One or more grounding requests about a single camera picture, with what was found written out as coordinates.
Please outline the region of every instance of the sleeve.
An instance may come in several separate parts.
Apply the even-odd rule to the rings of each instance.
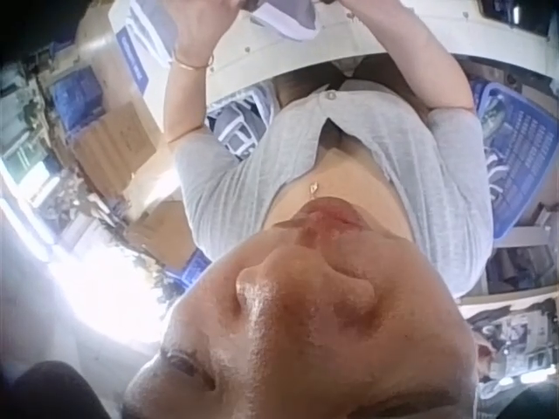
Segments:
[[[175,151],[175,166],[183,190],[184,205],[194,203],[207,187],[238,165],[232,155],[211,133],[189,134]]]
[[[445,172],[467,199],[487,210],[489,181],[480,120],[465,109],[436,109],[427,121]]]
[[[472,283],[456,285],[455,297],[469,291],[485,269],[493,248],[493,208],[480,120],[464,109],[438,109],[428,119],[443,173],[454,185],[466,212],[461,233],[466,248],[458,268],[469,261]],[[464,270],[464,265],[457,269]]]
[[[236,178],[231,174],[238,172],[239,161],[213,134],[190,135],[175,151],[175,167],[194,242],[214,260],[216,244],[224,241],[216,231],[224,234],[222,224],[227,224],[225,218],[235,203],[234,196],[224,191],[235,180],[230,178]]]

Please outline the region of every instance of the gray shirt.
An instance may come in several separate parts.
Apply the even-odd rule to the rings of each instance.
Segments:
[[[328,119],[370,150],[452,295],[470,291],[493,247],[480,121],[462,109],[437,109],[425,125],[404,100],[368,82],[292,103],[243,162],[213,135],[190,134],[176,168],[197,246],[216,260],[261,230],[281,187],[314,167]]]

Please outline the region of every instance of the hand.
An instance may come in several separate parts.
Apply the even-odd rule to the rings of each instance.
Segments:
[[[491,363],[496,352],[493,345],[479,332],[473,331],[473,340],[478,348],[477,371],[478,377],[488,377],[491,372]]]
[[[176,54],[189,65],[206,65],[244,0],[163,0],[176,22]]]

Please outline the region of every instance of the woman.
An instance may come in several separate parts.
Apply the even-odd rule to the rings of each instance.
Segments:
[[[398,0],[342,4],[413,94],[367,60],[348,81],[328,65],[280,77],[284,108],[239,163],[204,128],[205,69],[239,1],[169,0],[166,134],[215,263],[130,385],[130,417],[472,417],[475,345],[453,297],[493,231],[472,94]]]

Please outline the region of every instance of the bracelet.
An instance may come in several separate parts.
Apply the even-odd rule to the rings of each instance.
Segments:
[[[189,70],[191,72],[195,72],[195,71],[198,71],[198,70],[205,70],[206,68],[210,67],[213,64],[213,54],[211,54],[210,62],[208,62],[208,64],[198,67],[198,66],[194,66],[194,65],[188,65],[185,62],[181,61],[176,56],[176,50],[173,50],[173,61],[175,61],[178,64],[178,66],[183,68],[184,70]]]

